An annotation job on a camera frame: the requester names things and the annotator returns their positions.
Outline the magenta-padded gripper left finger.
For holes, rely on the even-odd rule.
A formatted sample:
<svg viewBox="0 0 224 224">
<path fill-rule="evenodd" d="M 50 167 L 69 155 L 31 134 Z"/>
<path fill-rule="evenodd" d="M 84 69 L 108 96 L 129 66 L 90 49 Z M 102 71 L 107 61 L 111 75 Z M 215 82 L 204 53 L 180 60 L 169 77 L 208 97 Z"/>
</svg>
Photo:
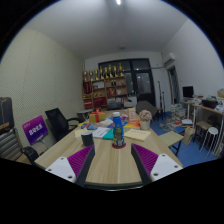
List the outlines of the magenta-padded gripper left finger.
<svg viewBox="0 0 224 224">
<path fill-rule="evenodd" d="M 90 145 L 68 158 L 59 157 L 46 171 L 83 187 L 94 156 L 95 148 Z"/>
</svg>

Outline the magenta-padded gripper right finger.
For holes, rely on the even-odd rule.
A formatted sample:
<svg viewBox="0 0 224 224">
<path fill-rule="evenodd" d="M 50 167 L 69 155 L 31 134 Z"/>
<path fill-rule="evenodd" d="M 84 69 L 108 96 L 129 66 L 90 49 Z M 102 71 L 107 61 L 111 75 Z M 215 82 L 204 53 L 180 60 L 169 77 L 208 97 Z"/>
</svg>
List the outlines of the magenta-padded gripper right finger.
<svg viewBox="0 0 224 224">
<path fill-rule="evenodd" d="M 141 180 L 144 185 L 164 178 L 182 169 L 167 154 L 156 153 L 137 144 L 131 144 L 131 154 L 137 165 Z"/>
</svg>

